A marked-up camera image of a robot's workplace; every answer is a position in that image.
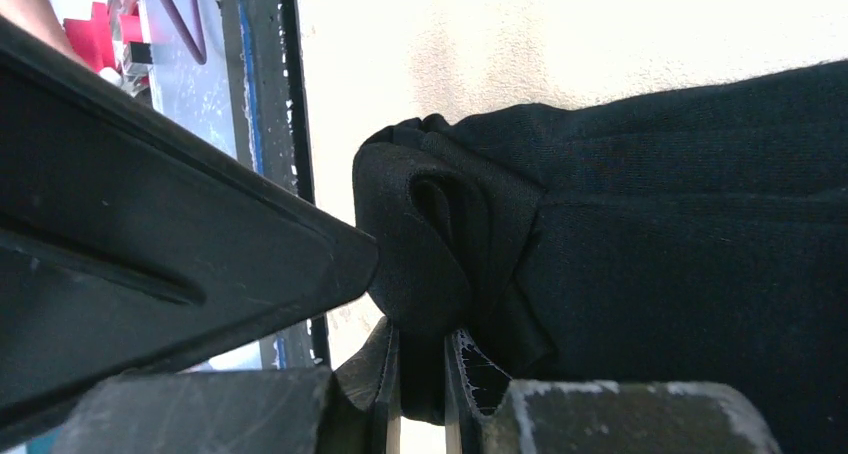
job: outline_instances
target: black cloth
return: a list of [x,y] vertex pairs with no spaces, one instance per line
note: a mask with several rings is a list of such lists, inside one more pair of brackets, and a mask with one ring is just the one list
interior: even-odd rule
[[468,326],[514,376],[726,383],[785,452],[848,449],[848,63],[413,119],[353,181],[405,415],[442,421]]

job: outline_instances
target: dark plastic housing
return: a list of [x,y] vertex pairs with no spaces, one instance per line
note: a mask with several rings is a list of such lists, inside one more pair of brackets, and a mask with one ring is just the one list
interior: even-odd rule
[[367,235],[0,18],[0,448],[359,297]]

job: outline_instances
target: person's arm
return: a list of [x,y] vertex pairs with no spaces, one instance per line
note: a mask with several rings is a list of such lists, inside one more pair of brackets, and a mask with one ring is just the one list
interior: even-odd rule
[[0,15],[71,59],[85,62],[71,48],[49,0],[0,0]]

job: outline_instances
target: red object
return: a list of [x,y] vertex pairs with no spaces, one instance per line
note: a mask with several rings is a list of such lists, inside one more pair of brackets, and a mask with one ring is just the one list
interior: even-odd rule
[[64,26],[71,48],[94,72],[104,67],[118,70],[106,4],[92,3],[90,20],[65,19]]
[[141,37],[141,19],[138,16],[118,16],[121,23],[121,42],[144,42]]

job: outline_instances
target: beige wall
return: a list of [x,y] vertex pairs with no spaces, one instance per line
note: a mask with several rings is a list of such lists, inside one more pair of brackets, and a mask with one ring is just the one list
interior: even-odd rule
[[[455,121],[527,101],[577,108],[848,57],[848,0],[299,4],[318,204],[349,223],[356,149],[405,118]],[[331,315],[335,363],[378,318],[368,301]],[[437,452],[440,435],[407,446]]]

